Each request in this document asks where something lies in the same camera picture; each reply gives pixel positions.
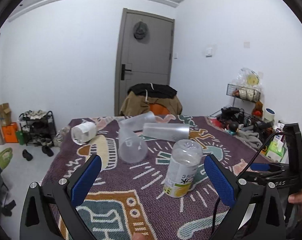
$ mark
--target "white wall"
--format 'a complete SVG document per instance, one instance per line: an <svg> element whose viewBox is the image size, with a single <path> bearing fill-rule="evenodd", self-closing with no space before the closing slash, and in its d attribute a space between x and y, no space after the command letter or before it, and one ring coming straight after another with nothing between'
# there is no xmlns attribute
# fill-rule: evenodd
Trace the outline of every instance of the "white wall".
<svg viewBox="0 0 302 240"><path fill-rule="evenodd" d="M71 119L114 115L115 61L123 8L175 18L148 0L61 0L0 30L0 104L12 120L52 110L57 129Z"/></svg>
<svg viewBox="0 0 302 240"><path fill-rule="evenodd" d="M302 131L302 24L282 0L185 0L177 8L174 53L170 84L184 114L210 115L230 104L227 84L248 67L264 73L265 106Z"/></svg>

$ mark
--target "bed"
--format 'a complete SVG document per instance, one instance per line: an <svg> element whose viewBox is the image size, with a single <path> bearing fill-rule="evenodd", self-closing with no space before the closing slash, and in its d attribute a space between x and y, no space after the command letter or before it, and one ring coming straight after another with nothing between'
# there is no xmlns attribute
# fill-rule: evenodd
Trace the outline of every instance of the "bed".
<svg viewBox="0 0 302 240"><path fill-rule="evenodd" d="M73 119L69 127L82 122L95 122L98 133L88 144L75 144L66 133L59 154L43 179L57 183L68 178L91 154L99 154L102 171L95 180L86 200L77 211L97 240L131 239L134 232L147 239L208 239L217 193L208 179L202 164L187 195L171 198L163 192L163 182L170 162L173 142L144 137L148 155L140 163L127 164L117 155L118 121L124 117ZM203 147L203 159L213 153L222 165L236 175L253 157L255 150L219 128L203 116L157 116L157 122L187 123L190 138ZM256 162L267 163L263 156ZM216 217L218 225L228 208L222 203ZM71 239L53 207L59 228L65 239Z"/></svg>

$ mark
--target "plastic bag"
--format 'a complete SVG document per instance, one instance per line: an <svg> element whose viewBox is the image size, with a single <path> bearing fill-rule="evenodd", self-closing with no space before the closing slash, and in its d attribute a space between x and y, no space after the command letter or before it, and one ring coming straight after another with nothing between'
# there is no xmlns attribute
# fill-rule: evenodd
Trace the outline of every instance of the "plastic bag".
<svg viewBox="0 0 302 240"><path fill-rule="evenodd" d="M232 82L234 85L252 88L258 91L262 91L261 79L260 77L249 68L241 68L238 72L236 80Z"/></svg>

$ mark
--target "gray cloth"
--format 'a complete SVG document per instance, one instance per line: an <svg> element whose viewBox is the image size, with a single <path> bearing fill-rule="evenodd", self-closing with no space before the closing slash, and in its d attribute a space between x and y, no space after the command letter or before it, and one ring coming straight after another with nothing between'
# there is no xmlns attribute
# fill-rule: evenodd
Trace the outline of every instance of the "gray cloth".
<svg viewBox="0 0 302 240"><path fill-rule="evenodd" d="M257 132L238 130L237 134L242 141L245 141L249 146L256 150L262 146L262 142L259 140Z"/></svg>

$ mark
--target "metal screw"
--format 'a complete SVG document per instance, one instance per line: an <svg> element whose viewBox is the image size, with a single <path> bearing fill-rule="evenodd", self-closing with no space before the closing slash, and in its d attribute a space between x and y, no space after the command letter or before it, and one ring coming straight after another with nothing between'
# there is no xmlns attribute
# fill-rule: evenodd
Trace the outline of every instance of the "metal screw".
<svg viewBox="0 0 302 240"><path fill-rule="evenodd" d="M274 184L273 182L269 182L269 183L268 183L268 186L269 186L270 188L275 188L275 184Z"/></svg>
<svg viewBox="0 0 302 240"><path fill-rule="evenodd" d="M30 188L35 188L37 186L37 183L36 182L33 182L30 184Z"/></svg>
<svg viewBox="0 0 302 240"><path fill-rule="evenodd" d="M238 183L241 185L245 185L246 184L246 180L245 179L239 179Z"/></svg>
<svg viewBox="0 0 302 240"><path fill-rule="evenodd" d="M59 180L60 185L64 185L66 183L67 183L67 179L65 179L65 178Z"/></svg>

